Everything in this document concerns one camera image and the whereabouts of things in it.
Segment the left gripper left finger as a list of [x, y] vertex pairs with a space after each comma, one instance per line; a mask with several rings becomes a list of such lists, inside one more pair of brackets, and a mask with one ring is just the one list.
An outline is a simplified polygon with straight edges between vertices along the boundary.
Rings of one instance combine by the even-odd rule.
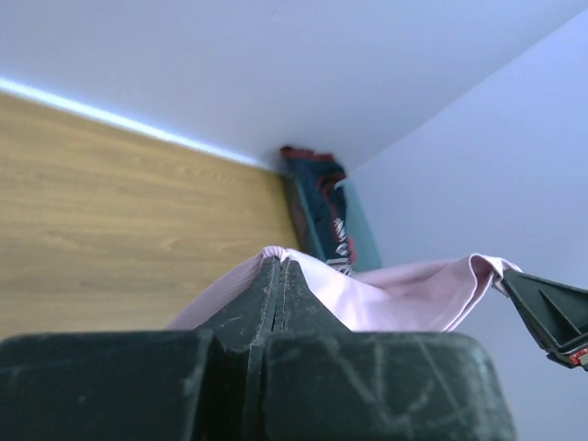
[[265, 259], [253, 281], [198, 329], [210, 329], [226, 350], [248, 352], [272, 331], [280, 273], [278, 258]]

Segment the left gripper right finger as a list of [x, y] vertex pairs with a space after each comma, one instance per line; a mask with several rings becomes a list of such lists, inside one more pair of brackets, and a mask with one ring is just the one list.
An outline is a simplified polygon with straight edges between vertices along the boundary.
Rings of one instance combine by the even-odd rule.
[[274, 335], [343, 334], [350, 330], [311, 292], [300, 264], [277, 261]]

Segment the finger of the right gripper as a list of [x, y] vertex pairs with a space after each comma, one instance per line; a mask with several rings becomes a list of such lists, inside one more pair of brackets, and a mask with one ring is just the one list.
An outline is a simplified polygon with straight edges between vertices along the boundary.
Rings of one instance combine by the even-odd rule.
[[547, 358], [566, 368], [587, 366], [587, 291], [515, 270], [502, 286]]

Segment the pink tank top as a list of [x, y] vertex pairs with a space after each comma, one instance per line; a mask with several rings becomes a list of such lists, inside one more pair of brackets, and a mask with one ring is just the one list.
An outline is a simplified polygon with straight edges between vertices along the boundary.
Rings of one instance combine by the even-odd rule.
[[236, 299], [275, 257], [300, 265], [311, 293], [354, 332], [450, 332], [479, 303], [486, 291], [506, 291], [506, 271], [519, 266], [485, 254], [381, 268], [347, 276], [294, 249], [267, 246], [217, 279], [168, 324], [193, 329]]

